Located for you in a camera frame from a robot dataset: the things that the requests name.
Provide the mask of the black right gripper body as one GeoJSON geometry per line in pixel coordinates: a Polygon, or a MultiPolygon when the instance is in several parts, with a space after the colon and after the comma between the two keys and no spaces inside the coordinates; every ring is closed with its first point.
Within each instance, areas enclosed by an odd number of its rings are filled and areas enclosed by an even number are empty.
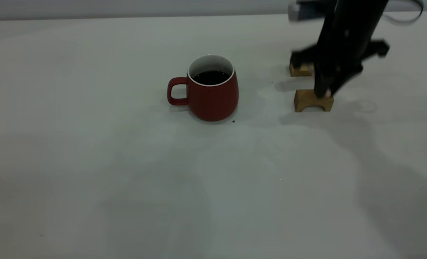
{"type": "Polygon", "coordinates": [[[292,22],[324,21],[314,45],[292,51],[291,71],[309,72],[310,66],[317,65],[345,68],[374,55],[385,57],[389,44],[372,36],[387,4],[387,0],[292,1],[292,22]]]}

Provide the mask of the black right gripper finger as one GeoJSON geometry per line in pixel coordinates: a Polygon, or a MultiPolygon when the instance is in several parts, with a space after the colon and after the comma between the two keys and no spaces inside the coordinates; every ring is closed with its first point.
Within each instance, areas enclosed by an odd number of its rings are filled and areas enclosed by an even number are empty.
{"type": "Polygon", "coordinates": [[[339,72],[332,84],[330,84],[330,95],[335,95],[348,81],[362,73],[363,68],[347,68],[339,72]]]}
{"type": "Polygon", "coordinates": [[[334,76],[320,70],[315,70],[314,94],[317,98],[330,98],[330,84],[334,76]]]}

